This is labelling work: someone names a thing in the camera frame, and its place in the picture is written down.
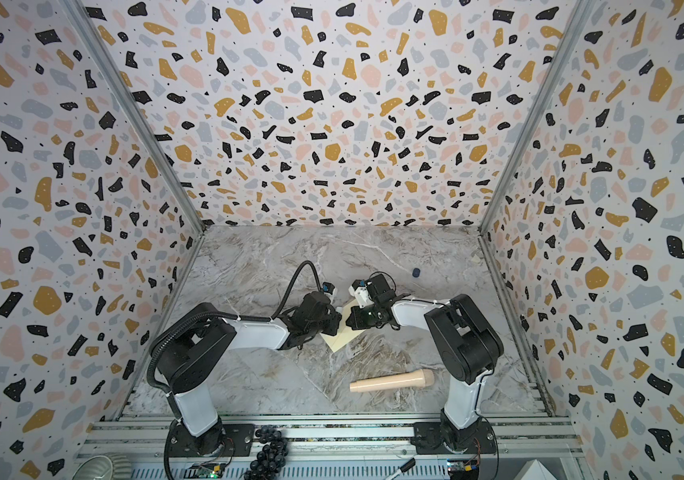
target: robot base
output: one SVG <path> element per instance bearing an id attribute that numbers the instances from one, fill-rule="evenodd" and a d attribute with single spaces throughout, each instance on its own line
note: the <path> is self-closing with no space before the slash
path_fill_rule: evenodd
<path id="1" fill-rule="evenodd" d="M 247 457 L 251 454 L 254 426 L 252 423 L 228 423 L 221 418 L 201 436 L 193 437 L 183 423 L 172 433 L 169 457 Z"/>
<path id="2" fill-rule="evenodd" d="M 419 455 L 475 455 L 478 452 L 475 440 L 480 445 L 481 454 L 496 453 L 497 445 L 488 422 L 479 418 L 467 428 L 459 430 L 441 411 L 440 422 L 414 423 L 414 437 L 411 443 Z"/>

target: terrazzo wall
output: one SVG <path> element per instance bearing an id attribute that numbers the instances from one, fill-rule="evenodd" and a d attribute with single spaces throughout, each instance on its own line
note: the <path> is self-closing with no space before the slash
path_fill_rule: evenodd
<path id="1" fill-rule="evenodd" d="M 0 0 L 0 480 L 122 406 L 192 234 L 59 5 Z"/>
<path id="2" fill-rule="evenodd" d="M 571 0 L 87 0 L 206 224 L 477 224 Z"/>
<path id="3" fill-rule="evenodd" d="M 684 0 L 597 2 L 488 233 L 596 478 L 684 480 Z"/>

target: yellow paper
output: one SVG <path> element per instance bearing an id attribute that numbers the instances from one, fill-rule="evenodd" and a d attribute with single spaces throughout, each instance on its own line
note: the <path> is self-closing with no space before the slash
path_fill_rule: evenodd
<path id="1" fill-rule="evenodd" d="M 329 345 L 332 352 L 337 352 L 345 345 L 350 343 L 355 337 L 363 333 L 363 330 L 353 330 L 347 326 L 345 321 L 349 318 L 349 314 L 354 306 L 358 305 L 355 299 L 352 299 L 342 308 L 342 320 L 339 322 L 339 330 L 335 336 L 328 336 L 320 334 L 321 337 Z"/>

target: robotic arm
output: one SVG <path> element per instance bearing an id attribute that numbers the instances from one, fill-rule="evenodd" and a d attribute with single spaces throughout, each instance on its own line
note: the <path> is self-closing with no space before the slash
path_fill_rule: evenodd
<path id="1" fill-rule="evenodd" d="M 163 332 L 150 348 L 147 381 L 164 390 L 174 416 L 181 420 L 175 438 L 183 438 L 201 456 L 216 451 L 223 442 L 223 426 L 206 379 L 222 354 L 238 348 L 301 349 L 319 332 L 336 335 L 341 314 L 331 306 L 333 291 L 334 285 L 324 283 L 319 291 L 306 294 L 298 307 L 272 318 L 220 312 L 204 302 Z M 454 452 L 464 452 L 479 425 L 477 406 L 485 380 L 503 353 L 499 336 L 464 294 L 445 302 L 396 295 L 379 273 L 356 280 L 349 291 L 358 301 L 346 321 L 353 330 L 389 323 L 395 330 L 415 326 L 430 331 L 452 376 L 441 412 L 443 442 Z M 155 379 L 155 370 L 167 385 Z"/>

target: marble tabletop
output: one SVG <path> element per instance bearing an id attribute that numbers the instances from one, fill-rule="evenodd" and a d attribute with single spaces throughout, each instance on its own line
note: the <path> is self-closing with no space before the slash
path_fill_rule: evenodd
<path id="1" fill-rule="evenodd" d="M 535 412 L 499 297 L 483 260 L 477 229 L 429 227 L 214 226 L 203 241 L 169 325 L 200 302 L 223 311 L 269 315 L 303 260 L 317 267 L 321 282 L 337 286 L 335 305 L 350 300 L 355 279 L 381 270 L 398 293 L 448 299 L 467 293 L 499 333 L 505 355 L 485 388 L 481 411 Z M 412 275 L 419 268 L 418 278 Z M 289 297 L 297 305 L 313 290 L 306 268 Z M 358 379 L 411 372 L 435 373 L 435 385 L 351 393 Z M 431 335 L 413 327 L 367 330 L 336 353 L 319 336 L 301 350 L 241 349 L 225 352 L 208 382 L 221 414 L 438 412 L 448 397 L 449 373 Z M 144 378 L 124 409 L 127 416 L 170 415 L 160 390 Z"/>

